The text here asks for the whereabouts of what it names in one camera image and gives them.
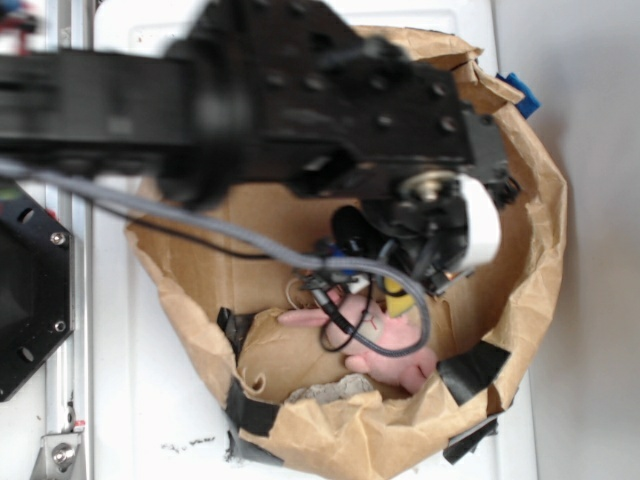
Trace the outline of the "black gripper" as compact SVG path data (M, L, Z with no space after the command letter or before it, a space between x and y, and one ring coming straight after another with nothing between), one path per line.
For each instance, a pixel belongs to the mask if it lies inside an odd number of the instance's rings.
M296 195L359 200L335 235L428 294L490 262L518 190L497 127L453 76L385 39L309 39L294 53Z

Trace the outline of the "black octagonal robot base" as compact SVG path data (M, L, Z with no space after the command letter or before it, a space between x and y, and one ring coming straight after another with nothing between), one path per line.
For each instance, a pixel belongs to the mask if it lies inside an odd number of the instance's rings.
M1 400L71 333L71 234L16 182L1 182Z

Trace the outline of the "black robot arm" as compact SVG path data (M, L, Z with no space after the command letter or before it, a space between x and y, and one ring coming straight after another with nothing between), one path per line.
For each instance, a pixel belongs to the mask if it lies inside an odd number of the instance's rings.
M5 56L1 151L71 175L151 173L195 208L247 183L353 198L337 244L433 294L495 257L519 192L498 127L450 72L319 1L211 1L160 58Z

